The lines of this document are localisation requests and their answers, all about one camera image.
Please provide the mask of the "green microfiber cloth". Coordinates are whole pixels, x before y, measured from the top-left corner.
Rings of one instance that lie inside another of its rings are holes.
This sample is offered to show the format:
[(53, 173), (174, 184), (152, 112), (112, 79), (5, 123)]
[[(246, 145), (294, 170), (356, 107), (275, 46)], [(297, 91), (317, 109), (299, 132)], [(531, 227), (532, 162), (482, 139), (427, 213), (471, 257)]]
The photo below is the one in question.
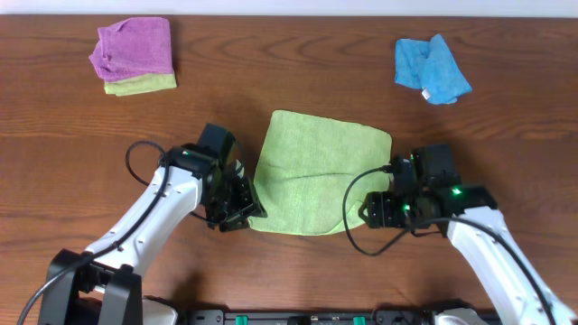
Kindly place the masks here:
[(385, 191), (380, 169), (391, 157), (390, 134), (367, 125), (276, 110), (255, 171), (266, 211), (252, 229), (325, 236), (356, 228), (367, 193)]

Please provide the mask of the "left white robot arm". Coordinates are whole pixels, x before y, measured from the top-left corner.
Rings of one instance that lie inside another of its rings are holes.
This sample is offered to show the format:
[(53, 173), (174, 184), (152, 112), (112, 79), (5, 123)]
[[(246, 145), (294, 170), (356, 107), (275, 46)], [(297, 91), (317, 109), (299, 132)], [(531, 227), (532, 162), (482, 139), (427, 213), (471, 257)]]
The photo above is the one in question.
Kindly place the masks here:
[(183, 324), (169, 302), (147, 298), (143, 277), (181, 221), (198, 207), (208, 228), (229, 232), (264, 217), (242, 162), (229, 157), (238, 143), (208, 124), (197, 143), (162, 150), (154, 177), (126, 214), (83, 253), (61, 250), (46, 283), (25, 305), (42, 303), (41, 324)]

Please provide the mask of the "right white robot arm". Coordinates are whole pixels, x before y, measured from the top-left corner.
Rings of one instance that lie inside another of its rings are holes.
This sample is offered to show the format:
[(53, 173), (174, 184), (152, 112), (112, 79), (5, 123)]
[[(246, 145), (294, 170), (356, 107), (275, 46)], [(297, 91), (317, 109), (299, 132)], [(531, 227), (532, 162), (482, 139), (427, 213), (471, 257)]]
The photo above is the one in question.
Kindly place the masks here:
[(577, 322), (518, 247), (489, 190), (462, 182), (449, 145), (416, 148), (380, 171), (392, 176), (393, 188), (366, 195), (359, 217), (369, 228), (406, 235), (437, 226), (468, 262), (503, 324)]

